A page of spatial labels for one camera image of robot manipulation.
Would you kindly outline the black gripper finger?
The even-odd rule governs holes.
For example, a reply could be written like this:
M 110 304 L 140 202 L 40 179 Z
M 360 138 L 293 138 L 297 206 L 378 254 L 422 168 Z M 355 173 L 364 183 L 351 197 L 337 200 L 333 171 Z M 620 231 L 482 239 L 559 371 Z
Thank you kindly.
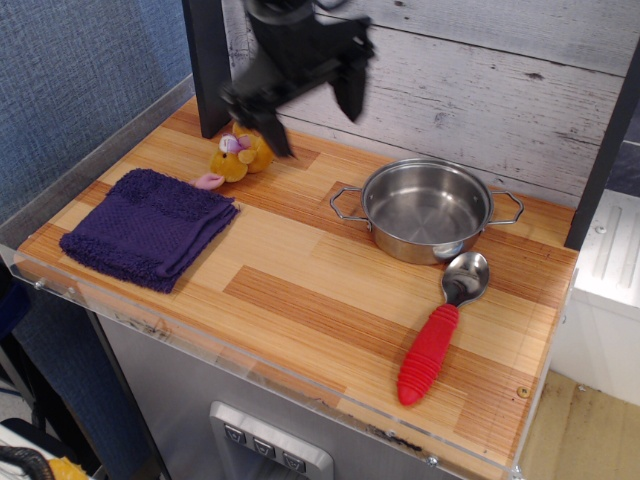
M 257 131 L 278 157 L 293 157 L 286 129 L 274 110 L 241 108 L 239 122 Z
M 352 122 L 356 122 L 362 114 L 366 84 L 365 67 L 349 68 L 330 81 L 338 106 Z

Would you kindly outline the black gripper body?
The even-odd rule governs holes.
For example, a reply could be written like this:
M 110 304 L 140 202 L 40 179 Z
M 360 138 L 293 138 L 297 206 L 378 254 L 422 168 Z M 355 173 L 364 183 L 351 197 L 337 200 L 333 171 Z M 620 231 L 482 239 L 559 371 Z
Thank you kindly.
M 231 115 L 241 108 L 274 110 L 324 84 L 349 68 L 367 69 L 374 56 L 368 38 L 371 19 L 322 23 L 316 9 L 342 3 L 323 1 L 245 1 L 256 41 L 248 68 L 221 89 Z

